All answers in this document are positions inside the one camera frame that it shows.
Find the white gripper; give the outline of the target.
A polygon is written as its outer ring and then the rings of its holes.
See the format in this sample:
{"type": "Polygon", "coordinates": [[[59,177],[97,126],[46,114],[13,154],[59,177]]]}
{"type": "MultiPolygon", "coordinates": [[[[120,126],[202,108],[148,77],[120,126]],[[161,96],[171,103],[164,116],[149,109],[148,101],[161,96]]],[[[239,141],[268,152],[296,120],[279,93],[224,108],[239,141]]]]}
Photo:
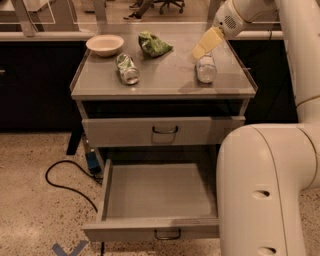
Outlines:
{"type": "Polygon", "coordinates": [[[226,0],[216,12],[213,25],[192,50],[192,56],[199,60],[211,52],[224,39],[232,39],[252,22],[253,0],[226,0]]]}

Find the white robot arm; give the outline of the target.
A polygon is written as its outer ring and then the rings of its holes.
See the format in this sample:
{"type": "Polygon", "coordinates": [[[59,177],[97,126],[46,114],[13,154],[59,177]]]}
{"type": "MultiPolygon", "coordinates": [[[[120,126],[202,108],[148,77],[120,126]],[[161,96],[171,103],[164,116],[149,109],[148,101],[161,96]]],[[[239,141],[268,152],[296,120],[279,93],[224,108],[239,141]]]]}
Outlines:
{"type": "Polygon", "coordinates": [[[316,0],[226,0],[192,51],[199,59],[277,11],[298,121],[231,132],[217,157],[222,256],[306,256],[299,195],[320,186],[320,7],[316,0]]]}

